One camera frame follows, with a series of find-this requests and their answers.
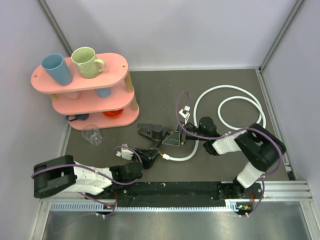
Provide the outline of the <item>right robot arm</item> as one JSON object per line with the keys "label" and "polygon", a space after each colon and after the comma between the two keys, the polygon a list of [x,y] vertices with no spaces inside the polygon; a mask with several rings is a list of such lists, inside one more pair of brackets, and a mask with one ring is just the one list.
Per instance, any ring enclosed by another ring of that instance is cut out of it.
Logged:
{"label": "right robot arm", "polygon": [[283,142],[272,135],[258,123],[251,124],[244,131],[227,133],[225,136],[217,132],[214,121],[202,117],[198,126],[192,123],[179,124],[176,131],[165,138],[164,145],[180,146],[188,140],[204,141],[205,151],[214,156],[227,153],[242,152],[248,160],[243,170],[234,178],[230,187],[221,190],[228,198],[236,195],[245,198],[253,189],[253,185],[286,153]]}

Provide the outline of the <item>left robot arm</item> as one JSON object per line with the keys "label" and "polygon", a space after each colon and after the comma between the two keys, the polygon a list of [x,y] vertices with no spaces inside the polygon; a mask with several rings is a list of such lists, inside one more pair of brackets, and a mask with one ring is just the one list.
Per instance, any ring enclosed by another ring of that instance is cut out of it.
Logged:
{"label": "left robot arm", "polygon": [[158,156],[156,148],[129,148],[126,144],[115,148],[115,155],[129,162],[123,165],[98,168],[80,164],[72,155],[64,155],[33,167],[33,196],[37,199],[59,193],[82,193],[109,198],[113,191],[136,183],[143,170],[150,169]]}

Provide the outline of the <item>black faucet mixer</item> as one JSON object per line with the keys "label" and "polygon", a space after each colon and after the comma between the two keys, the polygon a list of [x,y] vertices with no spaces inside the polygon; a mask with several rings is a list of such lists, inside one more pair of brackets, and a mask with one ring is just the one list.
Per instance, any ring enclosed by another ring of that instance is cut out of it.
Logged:
{"label": "black faucet mixer", "polygon": [[163,140],[174,132],[160,124],[151,123],[138,123],[137,128],[140,136],[152,141],[150,149],[160,149]]}

